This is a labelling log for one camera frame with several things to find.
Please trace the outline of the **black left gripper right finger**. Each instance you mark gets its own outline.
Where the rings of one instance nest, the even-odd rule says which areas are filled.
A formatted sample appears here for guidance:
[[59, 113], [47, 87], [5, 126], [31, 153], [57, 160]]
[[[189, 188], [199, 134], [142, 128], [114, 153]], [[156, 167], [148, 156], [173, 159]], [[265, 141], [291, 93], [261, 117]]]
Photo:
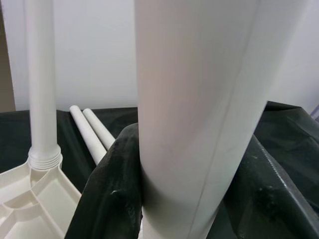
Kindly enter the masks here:
[[317, 239], [319, 217], [255, 136], [211, 227], [213, 239]]

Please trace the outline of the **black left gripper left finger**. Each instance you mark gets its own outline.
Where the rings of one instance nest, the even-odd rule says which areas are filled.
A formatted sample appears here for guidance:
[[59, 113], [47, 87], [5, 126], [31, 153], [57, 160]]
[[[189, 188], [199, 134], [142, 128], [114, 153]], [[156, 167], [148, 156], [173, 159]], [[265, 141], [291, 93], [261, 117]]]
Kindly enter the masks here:
[[142, 188], [139, 127], [134, 123], [120, 132], [91, 173], [65, 238], [138, 238]]

